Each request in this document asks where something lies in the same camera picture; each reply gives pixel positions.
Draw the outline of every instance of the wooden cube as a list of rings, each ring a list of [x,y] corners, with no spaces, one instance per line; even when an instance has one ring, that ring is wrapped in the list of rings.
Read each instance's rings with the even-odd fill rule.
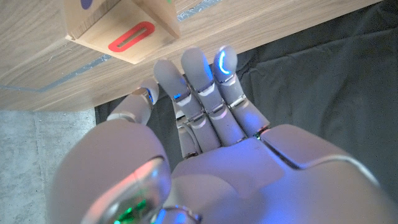
[[[136,64],[179,37],[172,0],[64,0],[67,39]]]

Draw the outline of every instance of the wooden table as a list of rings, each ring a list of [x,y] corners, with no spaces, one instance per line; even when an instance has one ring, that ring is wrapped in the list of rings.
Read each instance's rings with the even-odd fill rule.
[[[178,12],[197,0],[175,0]],[[180,23],[182,37],[133,65],[65,39],[61,1],[1,1],[0,109],[80,111],[132,92],[158,58],[180,66],[189,46],[213,60],[334,19],[380,0],[223,0]]]

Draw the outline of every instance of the dark fabric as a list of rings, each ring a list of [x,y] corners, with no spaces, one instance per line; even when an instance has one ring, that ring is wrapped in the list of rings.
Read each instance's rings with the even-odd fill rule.
[[[348,151],[396,202],[397,26],[397,1],[380,2],[239,54],[237,72],[273,126],[293,124]],[[174,168],[182,160],[178,134],[171,101],[161,95],[148,126]],[[97,123],[112,105],[96,107]]]

